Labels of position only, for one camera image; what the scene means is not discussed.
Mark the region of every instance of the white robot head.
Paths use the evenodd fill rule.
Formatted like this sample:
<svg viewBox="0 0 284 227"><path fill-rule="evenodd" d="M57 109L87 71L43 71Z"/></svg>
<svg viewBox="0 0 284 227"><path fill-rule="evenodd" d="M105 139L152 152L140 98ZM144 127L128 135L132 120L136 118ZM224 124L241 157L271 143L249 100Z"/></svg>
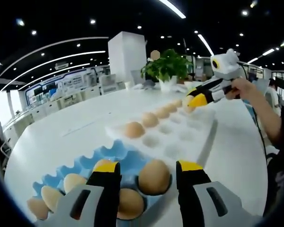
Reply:
<svg viewBox="0 0 284 227"><path fill-rule="evenodd" d="M239 58L233 49L229 49L226 53L217 54L210 57L214 75L218 78L230 80L238 77L240 66Z"/></svg>

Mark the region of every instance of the egg carton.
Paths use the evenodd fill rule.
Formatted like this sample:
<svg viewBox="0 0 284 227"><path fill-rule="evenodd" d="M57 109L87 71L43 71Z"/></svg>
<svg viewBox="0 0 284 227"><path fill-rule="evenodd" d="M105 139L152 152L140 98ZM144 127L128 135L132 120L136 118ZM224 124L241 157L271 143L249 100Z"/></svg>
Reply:
<svg viewBox="0 0 284 227"><path fill-rule="evenodd" d="M156 107L150 107L145 112L154 113L158 105ZM131 139L125 136L126 124L130 122L142 124L142 115L143 113L133 114L123 122L107 126L106 133L114 140L120 139L126 144L135 146L143 153L165 161L175 162L184 159L202 164L200 163L201 154L213 127L214 110L199 107L192 113L186 113L183 107L180 107L177 112L170 113L169 118L159 119L157 126L144 127L145 134L141 137Z"/></svg>
<svg viewBox="0 0 284 227"><path fill-rule="evenodd" d="M94 151L94 155L91 158L81 156L74 160L73 167L61 166L56 169L56 176L45 175L42 177L42 183L34 182L33 188L35 190L35 198L41 199L41 189L43 186L48 185L59 190L65 195L63 188L63 181L68 174L78 174L82 177L88 179L92 174L92 170L95 164L101 159L108 159L113 162L118 161L120 163L120 170L122 175L121 188L130 188L137 191L143 198L144 201L144 212L136 219L133 220L117 220L117 226L119 227L129 227L137 225L141 222L152 223L155 221L159 212L159 207L165 201L164 194L149 196L143 194L139 190L138 185L138 175L139 172L144 168L144 166L150 162L153 158L141 153L133 146L125 145L121 140L115 140L112 148L100 147ZM170 163L166 163L170 170L170 182L169 189L166 193L170 191L172 185L175 188L176 171Z"/></svg>

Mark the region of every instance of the blue egg tray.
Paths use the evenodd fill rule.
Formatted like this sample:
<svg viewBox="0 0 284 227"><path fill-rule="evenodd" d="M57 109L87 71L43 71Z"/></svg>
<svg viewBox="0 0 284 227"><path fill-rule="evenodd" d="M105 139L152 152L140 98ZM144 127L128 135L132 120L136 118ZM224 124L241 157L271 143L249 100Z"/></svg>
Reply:
<svg viewBox="0 0 284 227"><path fill-rule="evenodd" d="M66 175L68 174L79 174L86 179L90 177L92 174L92 170L94 165L101 159L109 159L111 161L118 161L121 167L121 188L130 188L137 191L144 200L144 213L141 215L144 218L147 212L151 207L153 207L156 203L159 202L160 198L164 195L155 195L149 196L143 194L139 190L138 186L138 175L139 172L143 169L143 167L152 160L151 157L141 153L135 147L124 145L121 140L115 140L111 149L106 148L104 146L99 147L94 151L94 155L92 158L88 158L85 156L78 157L74 160L73 167L61 166L56 169L56 176L45 175L42 177L42 183L34 182L33 188L36 192L37 198L41 198L41 188L45 185L51 186L53 188L58 189L63 194L63 181ZM176 173L171 171L170 183L174 183L176 179ZM131 221L127 220L117 220L119 227L127 227L130 225Z"/></svg>

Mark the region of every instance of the brown egg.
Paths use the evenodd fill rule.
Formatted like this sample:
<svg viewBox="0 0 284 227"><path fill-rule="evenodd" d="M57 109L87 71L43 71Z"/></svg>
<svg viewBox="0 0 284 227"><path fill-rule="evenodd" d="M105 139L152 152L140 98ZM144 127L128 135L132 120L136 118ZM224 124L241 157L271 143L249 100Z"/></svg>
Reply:
<svg viewBox="0 0 284 227"><path fill-rule="evenodd" d="M125 136L136 139L144 135L145 130L143 126L138 122L131 122L125 126Z"/></svg>
<svg viewBox="0 0 284 227"><path fill-rule="evenodd" d="M42 199L30 198L27 201L27 206L30 211L36 216L39 220L46 220L49 209L45 202Z"/></svg>
<svg viewBox="0 0 284 227"><path fill-rule="evenodd" d="M191 113L195 110L195 107L190 107L189 103L191 102L191 100L193 100L193 96L186 96L183 99L183 109L186 113Z"/></svg>
<svg viewBox="0 0 284 227"><path fill-rule="evenodd" d="M165 119L169 117L169 111L167 109L160 108L155 112L156 116L160 119Z"/></svg>
<svg viewBox="0 0 284 227"><path fill-rule="evenodd" d="M182 107L182 100L178 99L172 102L173 105L175 105L177 108Z"/></svg>
<svg viewBox="0 0 284 227"><path fill-rule="evenodd" d="M74 187L80 184L86 184L86 179L78 174L67 174L63 186L65 193L69 193Z"/></svg>
<svg viewBox="0 0 284 227"><path fill-rule="evenodd" d="M102 166L102 165L108 164L108 163L111 163L111 161L108 160L108 159L101 159L101 160L99 160L99 161L95 164L95 166L94 166L94 168L93 168L93 172L94 172L99 166Z"/></svg>
<svg viewBox="0 0 284 227"><path fill-rule="evenodd" d="M57 209L58 201L63 194L59 192L57 189L54 189L50 186L43 186L41 189L41 197L44 200L47 207L52 211L55 212Z"/></svg>
<svg viewBox="0 0 284 227"><path fill-rule="evenodd" d="M159 120L153 113L144 113L142 116L142 124L144 127L152 128L159 124Z"/></svg>
<svg viewBox="0 0 284 227"><path fill-rule="evenodd" d="M173 104L168 104L164 107L169 113L177 112L177 107Z"/></svg>
<svg viewBox="0 0 284 227"><path fill-rule="evenodd" d="M147 163L139 173L139 189L146 195L163 194L169 187L170 172L167 165L158 159Z"/></svg>
<svg viewBox="0 0 284 227"><path fill-rule="evenodd" d="M142 196L135 190L122 188L117 217L122 220L131 220L139 217L144 210Z"/></svg>

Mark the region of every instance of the round table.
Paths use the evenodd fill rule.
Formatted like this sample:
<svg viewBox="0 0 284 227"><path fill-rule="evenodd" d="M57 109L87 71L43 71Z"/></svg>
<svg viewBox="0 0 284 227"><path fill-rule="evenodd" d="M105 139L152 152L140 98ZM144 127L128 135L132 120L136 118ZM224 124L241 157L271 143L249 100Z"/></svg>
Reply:
<svg viewBox="0 0 284 227"><path fill-rule="evenodd" d="M120 90L95 97L49 115L28 126L16 143L5 172L5 183L22 211L34 221L26 201L35 195L32 184L58 166L72 166L81 155L113 144L106 125L124 119L133 110L143 111L154 102L168 102L185 94L157 90ZM223 99L209 108L216 111L209 156L204 167L212 181L219 181L242 200L243 208L262 215L267 194L267 168L258 130L241 100ZM178 199L165 208L155 226L179 226Z"/></svg>

